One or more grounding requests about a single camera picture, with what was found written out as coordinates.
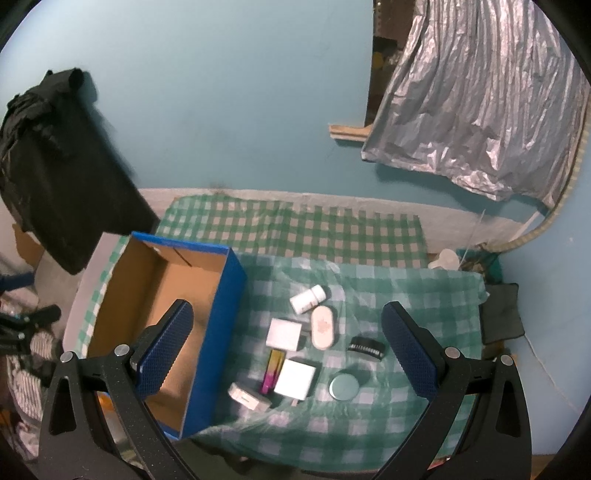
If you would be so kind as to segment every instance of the open shoe box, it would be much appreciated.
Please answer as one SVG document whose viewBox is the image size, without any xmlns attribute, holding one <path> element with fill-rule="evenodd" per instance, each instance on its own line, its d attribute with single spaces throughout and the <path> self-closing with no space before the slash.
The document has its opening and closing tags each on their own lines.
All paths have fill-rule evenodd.
<svg viewBox="0 0 591 480">
<path fill-rule="evenodd" d="M 173 439 L 193 435 L 211 425 L 245 283 L 229 247 L 134 232 L 113 269 L 87 356 L 133 344 L 175 300 L 187 300 L 193 330 L 160 392 L 146 405 Z"/>
</svg>

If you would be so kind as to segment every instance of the blue textured gripper pad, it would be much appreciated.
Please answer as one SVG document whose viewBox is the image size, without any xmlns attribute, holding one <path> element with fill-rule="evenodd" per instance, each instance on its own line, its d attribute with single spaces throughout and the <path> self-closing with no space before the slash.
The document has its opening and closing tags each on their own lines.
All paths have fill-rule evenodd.
<svg viewBox="0 0 591 480">
<path fill-rule="evenodd" d="M 437 368 L 391 304 L 382 310 L 382 330 L 414 392 L 430 402 L 437 394 Z"/>
<path fill-rule="evenodd" d="M 171 319 L 160 336 L 138 362 L 135 391 L 141 399 L 158 393 L 192 329 L 193 307 L 189 302 L 183 301 L 172 312 Z"/>
</svg>

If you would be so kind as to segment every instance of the white pill bottle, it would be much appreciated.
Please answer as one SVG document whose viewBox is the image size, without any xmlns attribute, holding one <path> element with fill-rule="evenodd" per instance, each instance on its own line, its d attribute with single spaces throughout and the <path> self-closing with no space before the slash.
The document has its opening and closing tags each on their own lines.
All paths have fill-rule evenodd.
<svg viewBox="0 0 591 480">
<path fill-rule="evenodd" d="M 326 292 L 320 285 L 315 285 L 311 289 L 290 298 L 290 303 L 294 311 L 298 315 L 301 315 L 302 313 L 313 309 L 319 303 L 322 303 L 325 300 Z"/>
</svg>

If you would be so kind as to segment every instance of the white square box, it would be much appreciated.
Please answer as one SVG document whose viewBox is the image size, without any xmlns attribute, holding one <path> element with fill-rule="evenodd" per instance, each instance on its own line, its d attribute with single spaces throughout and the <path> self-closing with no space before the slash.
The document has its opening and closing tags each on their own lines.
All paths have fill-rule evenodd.
<svg viewBox="0 0 591 480">
<path fill-rule="evenodd" d="M 305 400 L 312 385 L 314 373 L 316 373 L 316 367 L 293 360 L 285 360 L 275 386 L 275 393 Z"/>
<path fill-rule="evenodd" d="M 301 323 L 289 320 L 271 319 L 267 334 L 267 346 L 295 352 L 300 341 Z"/>
</svg>

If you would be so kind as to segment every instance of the metal screw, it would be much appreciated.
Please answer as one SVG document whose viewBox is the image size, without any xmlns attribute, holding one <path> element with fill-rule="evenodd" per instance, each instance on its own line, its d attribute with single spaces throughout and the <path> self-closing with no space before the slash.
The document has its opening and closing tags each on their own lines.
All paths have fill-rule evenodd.
<svg viewBox="0 0 591 480">
<path fill-rule="evenodd" d="M 117 356 L 124 356 L 129 353 L 129 345 L 122 343 L 115 347 L 115 355 Z"/>
<path fill-rule="evenodd" d="M 68 363 L 70 360 L 74 358 L 74 354 L 72 352 L 64 352 L 60 357 L 60 361 L 63 364 Z"/>
<path fill-rule="evenodd" d="M 460 358 L 460 351 L 454 347 L 454 346 L 449 346 L 445 349 L 445 354 L 449 357 L 449 358 Z"/>
<path fill-rule="evenodd" d="M 501 355 L 501 362 L 508 367 L 513 365 L 513 359 L 509 355 Z"/>
</svg>

